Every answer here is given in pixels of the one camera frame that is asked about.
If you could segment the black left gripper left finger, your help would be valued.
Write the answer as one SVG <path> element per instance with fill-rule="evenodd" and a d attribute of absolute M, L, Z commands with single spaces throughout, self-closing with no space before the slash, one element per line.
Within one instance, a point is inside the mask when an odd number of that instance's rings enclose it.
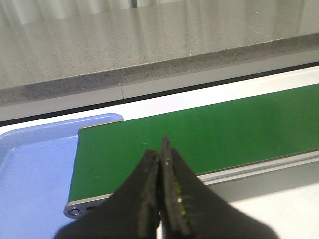
<path fill-rule="evenodd" d="M 102 204 L 62 227 L 57 239 L 154 239 L 160 223 L 160 156 L 146 150 L 131 175 Z"/>

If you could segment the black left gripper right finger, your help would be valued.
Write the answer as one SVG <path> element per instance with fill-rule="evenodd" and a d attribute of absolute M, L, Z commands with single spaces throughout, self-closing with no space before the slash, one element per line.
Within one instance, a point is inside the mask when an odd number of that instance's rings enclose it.
<path fill-rule="evenodd" d="M 160 202 L 168 239 L 276 239 L 266 224 L 232 207 L 201 182 L 164 137 Z"/>

